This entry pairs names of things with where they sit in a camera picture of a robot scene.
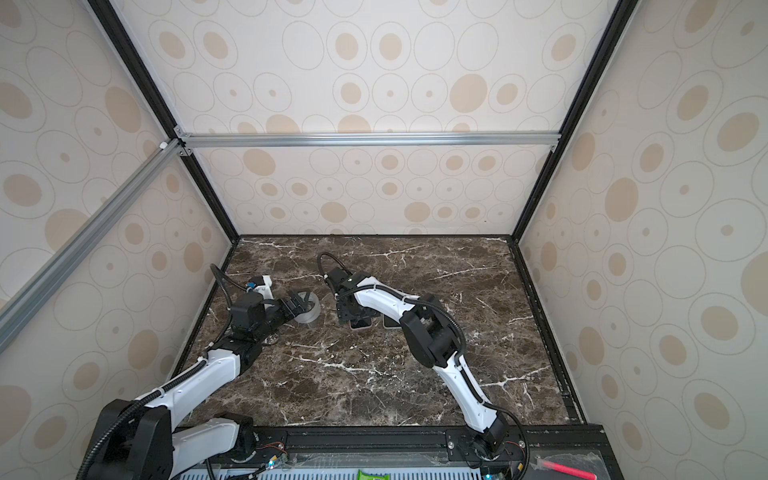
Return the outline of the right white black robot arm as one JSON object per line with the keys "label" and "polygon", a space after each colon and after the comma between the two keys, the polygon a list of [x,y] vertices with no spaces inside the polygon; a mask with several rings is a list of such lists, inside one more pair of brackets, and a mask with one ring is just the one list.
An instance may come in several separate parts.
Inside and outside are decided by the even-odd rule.
{"label": "right white black robot arm", "polygon": [[492,404],[466,361],[466,337],[458,323],[433,295],[400,292],[363,272],[335,268],[323,275],[334,295],[337,314],[352,327],[383,316],[399,325],[409,351],[433,370],[457,402],[465,424],[474,433],[472,448],[482,459],[502,453],[508,435],[520,422]]}

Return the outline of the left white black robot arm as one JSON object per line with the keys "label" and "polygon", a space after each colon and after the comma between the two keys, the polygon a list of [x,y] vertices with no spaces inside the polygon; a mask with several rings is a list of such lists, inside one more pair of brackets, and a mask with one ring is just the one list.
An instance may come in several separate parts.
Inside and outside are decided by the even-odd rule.
{"label": "left white black robot arm", "polygon": [[139,398],[104,407],[77,478],[170,479],[220,453],[248,450],[253,422],[242,416],[223,415],[183,431],[177,427],[246,372],[282,325],[319,316],[321,305],[311,292],[279,299],[266,293],[261,286],[240,295],[229,308],[227,328],[192,367]]}

